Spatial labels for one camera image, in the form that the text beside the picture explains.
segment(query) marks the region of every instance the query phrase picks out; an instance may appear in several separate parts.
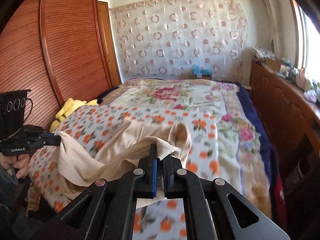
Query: floral bedspread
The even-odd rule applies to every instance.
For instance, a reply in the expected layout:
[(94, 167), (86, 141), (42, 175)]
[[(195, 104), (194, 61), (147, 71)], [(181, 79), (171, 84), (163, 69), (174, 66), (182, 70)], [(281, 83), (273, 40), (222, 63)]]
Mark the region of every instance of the floral bedspread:
[[(260, 134), (246, 119), (237, 91), (234, 84), (208, 80), (133, 80), (106, 96), (104, 105), (79, 108), (58, 130), (70, 134), (94, 156), (124, 117), (141, 122), (184, 122), (192, 137), (187, 169), (203, 179), (224, 178), (270, 217)], [(54, 151), (55, 147), (38, 150), (29, 167), (38, 192), (58, 212), (69, 200), (60, 188), (60, 175), (52, 161)], [(162, 200), (137, 209), (133, 239), (186, 239), (183, 201)]]

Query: yellow stuffed toy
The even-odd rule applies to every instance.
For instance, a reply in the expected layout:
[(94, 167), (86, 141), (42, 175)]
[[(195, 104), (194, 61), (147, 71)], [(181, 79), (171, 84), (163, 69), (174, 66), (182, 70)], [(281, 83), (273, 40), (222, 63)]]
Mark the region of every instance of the yellow stuffed toy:
[(56, 114), (56, 120), (50, 126), (49, 131), (51, 133), (53, 133), (61, 122), (63, 122), (74, 111), (76, 111), (76, 109), (78, 109), (81, 106), (85, 106), (85, 105), (87, 105), (87, 106), (97, 106), (98, 105), (97, 99), (92, 100), (92, 101), (87, 103), (87, 101), (73, 100), (72, 98), (69, 98), (64, 103), (64, 106), (61, 108), (61, 110)]

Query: finger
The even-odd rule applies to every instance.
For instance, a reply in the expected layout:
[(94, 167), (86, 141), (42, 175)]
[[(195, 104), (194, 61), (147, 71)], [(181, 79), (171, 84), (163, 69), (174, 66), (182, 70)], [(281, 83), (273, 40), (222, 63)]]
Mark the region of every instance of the finger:
[(17, 162), (16, 156), (3, 156), (1, 159), (2, 163), (15, 164)]
[(24, 178), (27, 175), (28, 175), (28, 166), (24, 167), (23, 169), (20, 169), (16, 174), (17, 179)]
[(28, 166), (29, 160), (28, 158), (24, 158), (21, 161), (17, 161), (13, 166), (16, 169), (23, 169), (24, 167)]
[(8, 163), (1, 163), (2, 168), (4, 168), (5, 171), (10, 170), (11, 164)]
[(30, 157), (29, 157), (28, 154), (22, 154), (22, 155), (19, 155), (19, 156), (18, 156), (18, 160), (19, 160), (19, 161), (20, 161), (20, 160), (23, 160), (23, 159), (28, 159), (28, 161), (29, 161)]
[(12, 173), (12, 169), (11, 169), (11, 168), (7, 170), (7, 173), (9, 174), (9, 176), (13, 176), (13, 173)]

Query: black gripper frame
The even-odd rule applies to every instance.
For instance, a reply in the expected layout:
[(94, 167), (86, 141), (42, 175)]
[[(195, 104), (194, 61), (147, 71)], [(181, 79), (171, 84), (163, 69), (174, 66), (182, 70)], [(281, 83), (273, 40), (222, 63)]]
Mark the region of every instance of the black gripper frame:
[(96, 180), (30, 240), (131, 240), (137, 198), (153, 198), (161, 175), (165, 196), (183, 199), (188, 240), (290, 240), (225, 180), (178, 171), (181, 162), (171, 156), (157, 160), (156, 144), (138, 169), (143, 172), (132, 170), (110, 182)]
[[(36, 125), (23, 125), (20, 130), (12, 137), (0, 141), (0, 153), (4, 156), (17, 156), (28, 154), (44, 146), (60, 146), (61, 137), (53, 133), (44, 133), (44, 128)], [(17, 179), (17, 172), (12, 165), (14, 179), (19, 184), (24, 184), (26, 178)]]

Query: folded cloth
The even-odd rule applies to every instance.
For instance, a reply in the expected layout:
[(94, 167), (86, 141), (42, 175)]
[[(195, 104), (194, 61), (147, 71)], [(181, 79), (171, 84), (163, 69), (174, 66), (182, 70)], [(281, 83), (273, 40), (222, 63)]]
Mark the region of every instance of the folded cloth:
[(260, 47), (251, 47), (251, 51), (254, 53), (253, 60), (256, 62), (265, 61), (266, 58), (276, 58), (276, 54)]
[[(152, 143), (157, 144), (158, 159), (163, 160), (171, 154), (181, 160), (183, 168), (191, 149), (190, 133), (183, 123), (159, 125), (124, 120), (95, 158), (67, 133), (58, 131), (56, 135), (61, 137), (61, 144), (53, 161), (63, 177), (63, 194), (71, 200), (99, 178), (119, 179), (136, 168), (139, 160), (149, 155)], [(137, 208), (164, 198), (163, 184), (157, 185), (156, 198), (138, 199)]]

